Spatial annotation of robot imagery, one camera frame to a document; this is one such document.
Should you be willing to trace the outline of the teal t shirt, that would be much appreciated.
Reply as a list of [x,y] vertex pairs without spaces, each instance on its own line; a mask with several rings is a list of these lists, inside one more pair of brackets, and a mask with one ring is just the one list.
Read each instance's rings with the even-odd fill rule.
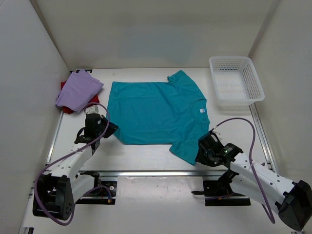
[[108,112],[124,145],[169,144],[169,151],[196,164],[198,140],[209,130],[207,100],[182,70],[167,82],[112,83]]

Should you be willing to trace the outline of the lilac t shirt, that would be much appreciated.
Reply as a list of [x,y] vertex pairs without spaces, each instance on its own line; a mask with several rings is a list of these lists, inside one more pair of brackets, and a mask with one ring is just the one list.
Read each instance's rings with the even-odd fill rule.
[[103,86],[102,82],[93,78],[89,73],[72,72],[59,92],[55,105],[80,112]]

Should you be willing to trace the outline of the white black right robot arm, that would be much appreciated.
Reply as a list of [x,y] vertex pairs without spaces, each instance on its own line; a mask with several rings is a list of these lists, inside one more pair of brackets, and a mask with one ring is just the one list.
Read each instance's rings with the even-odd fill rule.
[[216,134],[207,133],[198,140],[196,160],[207,166],[225,166],[219,190],[259,202],[271,222],[275,222],[273,214],[277,214],[288,227],[301,231],[310,220],[312,189],[307,182],[295,182],[269,170],[234,144],[223,145]]

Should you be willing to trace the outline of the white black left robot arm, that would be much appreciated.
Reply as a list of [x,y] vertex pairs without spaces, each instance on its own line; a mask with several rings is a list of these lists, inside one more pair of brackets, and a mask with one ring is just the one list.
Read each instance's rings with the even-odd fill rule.
[[84,171],[83,165],[100,145],[102,138],[113,135],[119,127],[103,115],[87,114],[85,126],[79,129],[69,156],[55,161],[55,168],[44,170],[35,180],[32,213],[48,217],[59,225],[66,226],[72,219],[76,203],[88,195],[102,195],[105,191],[108,202],[112,194],[102,184],[96,171]]

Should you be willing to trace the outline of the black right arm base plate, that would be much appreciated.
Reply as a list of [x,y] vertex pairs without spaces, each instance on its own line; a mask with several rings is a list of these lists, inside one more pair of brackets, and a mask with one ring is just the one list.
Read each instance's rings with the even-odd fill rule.
[[203,189],[191,191],[195,196],[204,196],[206,207],[250,206],[250,199],[232,190],[231,182],[235,173],[219,171],[203,177]]

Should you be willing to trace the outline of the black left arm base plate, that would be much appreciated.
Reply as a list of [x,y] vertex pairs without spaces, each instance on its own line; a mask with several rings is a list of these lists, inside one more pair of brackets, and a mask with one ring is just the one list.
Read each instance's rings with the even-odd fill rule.
[[82,175],[94,179],[94,188],[91,192],[81,197],[77,204],[115,205],[117,195],[117,177],[105,176],[99,172],[86,171]]

